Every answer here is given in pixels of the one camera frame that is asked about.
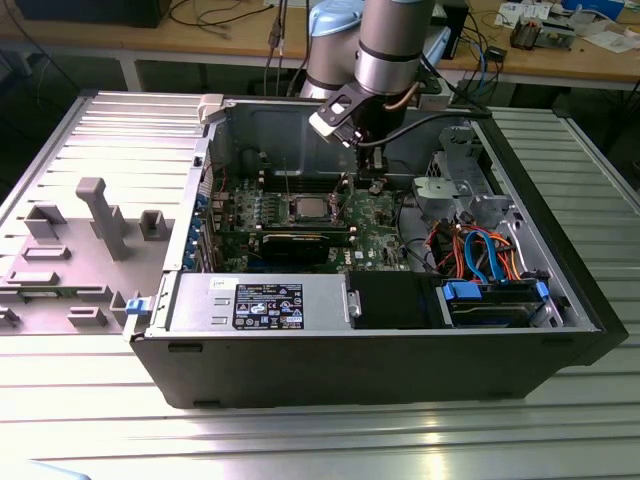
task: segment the blue latch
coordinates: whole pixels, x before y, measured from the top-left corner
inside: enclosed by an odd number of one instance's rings
[[[124,311],[127,315],[147,315],[153,310],[153,297],[140,297],[127,300]]]
[[[549,298],[549,288],[544,282],[536,283],[536,290],[538,290],[538,293],[543,300]]]
[[[442,290],[445,300],[482,300],[482,291],[473,282],[447,282]]]

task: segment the wire bundle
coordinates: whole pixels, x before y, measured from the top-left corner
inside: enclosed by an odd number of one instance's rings
[[[439,224],[436,224],[425,242],[429,248],[432,248],[436,235],[443,232],[438,227]],[[436,265],[435,270],[438,273],[459,279],[471,277],[486,284],[489,283],[489,279],[482,273],[481,267],[485,261],[488,261],[494,281],[522,279],[516,265],[516,247],[502,235],[475,225],[451,226],[450,233],[451,252]],[[477,263],[473,260],[473,245],[479,245],[485,249]],[[455,265],[444,272],[443,268],[452,258],[455,260]]]

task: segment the metal bracket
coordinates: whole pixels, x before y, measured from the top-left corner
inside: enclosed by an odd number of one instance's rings
[[[354,290],[347,293],[347,308],[351,318],[358,318],[362,315],[362,306],[360,305],[360,292]]]

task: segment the motherboard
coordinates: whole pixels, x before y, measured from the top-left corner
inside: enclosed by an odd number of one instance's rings
[[[409,270],[394,222],[397,199],[384,185],[358,188],[230,180],[203,217],[201,271],[303,272]]]

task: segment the blue cable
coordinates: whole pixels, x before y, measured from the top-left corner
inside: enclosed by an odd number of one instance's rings
[[[498,264],[498,255],[496,253],[496,247],[493,245],[493,241],[489,238],[484,232],[473,231],[467,235],[467,238],[464,241],[464,260],[467,262],[467,266],[469,270],[471,270],[482,283],[489,283],[487,277],[483,275],[483,273],[476,268],[473,263],[473,257],[471,255],[471,244],[473,243],[473,239],[476,235],[481,235],[484,239],[484,242],[487,244],[487,256],[489,257],[489,265],[491,265],[491,273],[493,277],[498,282],[502,282],[504,280],[504,273]]]

